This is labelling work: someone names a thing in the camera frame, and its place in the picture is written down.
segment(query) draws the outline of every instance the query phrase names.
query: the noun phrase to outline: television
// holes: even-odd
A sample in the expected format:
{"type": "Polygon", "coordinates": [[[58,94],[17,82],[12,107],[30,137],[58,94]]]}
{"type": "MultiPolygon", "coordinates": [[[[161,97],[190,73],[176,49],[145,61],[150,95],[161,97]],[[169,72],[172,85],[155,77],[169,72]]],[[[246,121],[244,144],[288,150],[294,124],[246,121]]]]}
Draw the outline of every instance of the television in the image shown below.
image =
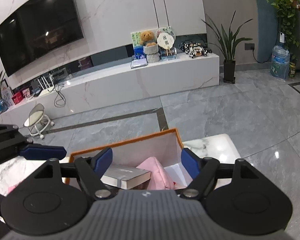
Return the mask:
{"type": "Polygon", "coordinates": [[[0,24],[0,58],[10,76],[81,38],[74,0],[29,0],[0,24]]]}

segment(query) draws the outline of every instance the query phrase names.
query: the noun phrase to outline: teddy bear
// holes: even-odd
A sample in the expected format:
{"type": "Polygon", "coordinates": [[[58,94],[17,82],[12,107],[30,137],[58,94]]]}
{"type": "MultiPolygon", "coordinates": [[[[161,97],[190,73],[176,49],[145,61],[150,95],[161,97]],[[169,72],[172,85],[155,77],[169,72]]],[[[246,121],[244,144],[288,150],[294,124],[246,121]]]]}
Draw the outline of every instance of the teddy bear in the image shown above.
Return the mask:
{"type": "Polygon", "coordinates": [[[154,34],[152,31],[141,32],[140,39],[141,39],[141,41],[139,42],[140,45],[145,45],[147,47],[156,45],[156,43],[154,42],[154,34]]]}

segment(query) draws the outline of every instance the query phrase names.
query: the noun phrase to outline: pothos plant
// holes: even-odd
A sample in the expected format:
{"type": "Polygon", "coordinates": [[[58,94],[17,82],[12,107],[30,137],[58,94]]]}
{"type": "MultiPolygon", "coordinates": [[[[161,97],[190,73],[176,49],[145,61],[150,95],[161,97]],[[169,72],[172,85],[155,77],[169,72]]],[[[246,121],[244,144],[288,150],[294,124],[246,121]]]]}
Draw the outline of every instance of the pothos plant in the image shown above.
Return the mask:
{"type": "MultiPolygon", "coordinates": [[[[291,49],[293,45],[297,48],[300,47],[300,43],[293,34],[294,28],[297,23],[297,0],[267,0],[268,3],[277,9],[277,18],[280,24],[280,32],[285,36],[285,48],[291,49]]],[[[296,59],[296,56],[292,54],[291,59],[296,59]]]]}

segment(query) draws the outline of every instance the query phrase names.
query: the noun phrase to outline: black cable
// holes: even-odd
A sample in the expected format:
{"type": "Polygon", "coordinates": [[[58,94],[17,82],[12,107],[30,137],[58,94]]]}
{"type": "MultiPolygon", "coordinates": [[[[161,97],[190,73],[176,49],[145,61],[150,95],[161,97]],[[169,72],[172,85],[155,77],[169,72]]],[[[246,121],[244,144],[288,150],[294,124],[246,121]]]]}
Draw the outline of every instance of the black cable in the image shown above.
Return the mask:
{"type": "Polygon", "coordinates": [[[66,98],[65,96],[61,93],[61,89],[65,86],[64,84],[57,84],[58,88],[56,89],[56,85],[54,85],[54,89],[57,92],[57,97],[54,100],[54,106],[61,108],[61,107],[65,107],[66,106],[66,98]]]}
{"type": "MultiPolygon", "coordinates": [[[[279,31],[279,20],[278,20],[278,25],[277,25],[277,33],[278,33],[278,31],[279,31]]],[[[274,45],[276,45],[277,42],[278,42],[278,34],[277,34],[277,38],[276,38],[276,40],[275,40],[275,44],[274,44],[274,45]]],[[[268,61],[271,59],[271,57],[272,57],[272,52],[271,52],[269,58],[268,58],[266,61],[264,61],[264,62],[259,62],[259,61],[256,60],[256,57],[254,56],[254,49],[252,50],[252,55],[253,55],[253,58],[254,58],[254,60],[255,60],[256,62],[262,64],[262,63],[268,62],[268,61]]]]}

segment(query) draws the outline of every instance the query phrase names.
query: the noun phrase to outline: electrical outlet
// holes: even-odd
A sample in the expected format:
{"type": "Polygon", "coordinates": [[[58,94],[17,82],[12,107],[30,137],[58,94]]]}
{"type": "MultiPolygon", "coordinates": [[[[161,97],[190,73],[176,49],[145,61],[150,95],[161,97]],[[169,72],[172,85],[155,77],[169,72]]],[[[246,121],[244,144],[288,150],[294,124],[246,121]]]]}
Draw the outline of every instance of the electrical outlet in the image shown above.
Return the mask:
{"type": "Polygon", "coordinates": [[[245,43],[244,50],[254,50],[254,43],[245,43]]]}

